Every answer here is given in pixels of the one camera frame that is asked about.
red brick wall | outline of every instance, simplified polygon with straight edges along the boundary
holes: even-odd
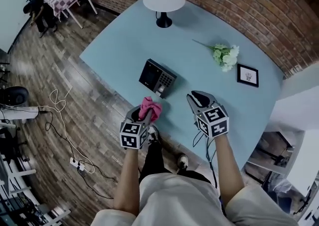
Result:
[[[93,1],[121,13],[137,0]],[[242,32],[287,77],[319,59],[319,0],[188,1]]]

shoe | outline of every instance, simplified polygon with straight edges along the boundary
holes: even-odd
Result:
[[[45,32],[47,32],[47,31],[48,31],[48,28],[46,27],[46,28],[44,29],[44,31],[40,33],[39,38],[42,38],[42,36],[43,36],[43,35],[45,34]]]
[[[154,125],[151,125],[149,129],[149,144],[160,143],[159,136],[158,129]]]
[[[186,168],[188,167],[188,157],[185,154],[180,155],[180,157],[178,158],[177,167],[177,172],[179,172],[180,170],[186,170]]]

black lamp base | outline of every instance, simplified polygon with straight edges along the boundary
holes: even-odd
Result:
[[[169,17],[167,17],[166,12],[162,12],[160,17],[156,20],[156,24],[161,28],[167,28],[171,26],[172,21]]]

framed picture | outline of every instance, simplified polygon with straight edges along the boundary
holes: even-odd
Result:
[[[237,64],[237,82],[258,88],[258,70],[246,65]]]

pink cloth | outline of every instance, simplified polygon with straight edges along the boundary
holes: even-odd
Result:
[[[154,122],[157,120],[161,114],[162,107],[160,103],[153,102],[150,96],[144,97],[143,102],[141,104],[141,110],[139,112],[139,118],[144,119],[147,115],[149,109],[153,109],[153,114],[151,117],[151,121]]]

